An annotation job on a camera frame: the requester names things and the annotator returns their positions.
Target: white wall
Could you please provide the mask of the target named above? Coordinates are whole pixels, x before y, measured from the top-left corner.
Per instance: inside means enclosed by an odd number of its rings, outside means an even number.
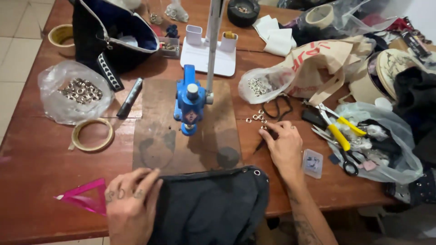
[[[436,0],[414,0],[404,16],[409,17],[426,39],[436,44]]]

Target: press warning sticker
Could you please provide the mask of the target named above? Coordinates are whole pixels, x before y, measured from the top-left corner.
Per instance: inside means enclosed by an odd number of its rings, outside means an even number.
[[[185,118],[186,120],[188,120],[188,122],[193,122],[196,118],[197,118],[197,114],[194,111],[190,111],[188,113],[185,114]]]

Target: pink triangle ruler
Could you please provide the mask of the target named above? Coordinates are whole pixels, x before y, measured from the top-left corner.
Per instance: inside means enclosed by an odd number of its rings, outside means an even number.
[[[96,188],[99,194],[99,200],[94,201],[89,197],[79,196],[80,194]],[[106,184],[105,179],[100,178],[91,181],[87,184],[81,185],[74,189],[66,191],[64,194],[58,195],[54,198],[79,206],[88,211],[106,216],[106,200],[105,200]]]

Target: hand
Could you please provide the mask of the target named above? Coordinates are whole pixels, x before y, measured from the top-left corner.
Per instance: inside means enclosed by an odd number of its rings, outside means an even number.
[[[144,245],[153,231],[156,203],[163,180],[160,170],[139,168],[119,175],[105,191],[112,245]]]
[[[289,121],[276,124],[267,122],[266,126],[274,130],[279,137],[274,140],[266,130],[259,130],[271,153],[272,161],[282,178],[289,184],[304,183],[301,147],[303,140],[297,128]]]

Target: yellow-handled scissors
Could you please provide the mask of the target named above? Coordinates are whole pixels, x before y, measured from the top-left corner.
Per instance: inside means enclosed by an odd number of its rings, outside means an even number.
[[[357,128],[356,126],[354,126],[353,124],[351,124],[348,120],[346,120],[344,117],[339,116],[338,114],[336,114],[334,111],[330,110],[328,107],[326,107],[323,103],[315,106],[315,108],[317,108],[320,111],[320,114],[322,116],[322,118],[324,119],[324,121],[328,124],[328,129],[330,130],[330,132],[333,134],[333,136],[336,138],[336,140],[339,142],[339,144],[342,146],[342,148],[345,151],[348,151],[350,149],[350,143],[348,142],[348,140],[344,137],[344,135],[339,131],[339,129],[330,121],[330,119],[327,116],[327,113],[332,114],[333,116],[335,116],[337,118],[337,122],[341,123],[341,124],[345,124],[347,126],[350,127],[350,129],[357,135],[357,136],[363,136],[366,134],[366,132],[360,130],[359,128]]]

